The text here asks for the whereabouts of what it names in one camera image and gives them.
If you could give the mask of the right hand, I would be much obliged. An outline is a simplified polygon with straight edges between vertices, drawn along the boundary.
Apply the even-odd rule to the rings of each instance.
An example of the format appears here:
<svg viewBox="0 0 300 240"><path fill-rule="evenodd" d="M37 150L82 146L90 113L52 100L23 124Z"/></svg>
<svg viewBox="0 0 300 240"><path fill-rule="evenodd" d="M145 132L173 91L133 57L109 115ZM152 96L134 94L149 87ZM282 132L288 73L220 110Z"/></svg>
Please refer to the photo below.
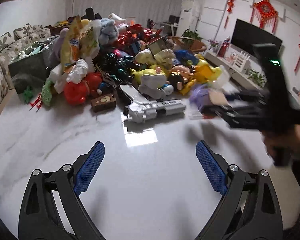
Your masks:
<svg viewBox="0 0 300 240"><path fill-rule="evenodd" d="M267 154L275 158L275 148L285 148L293 159L300 159L300 125L295 125L286 134L275 134L268 131L262 131L263 143Z"/></svg>

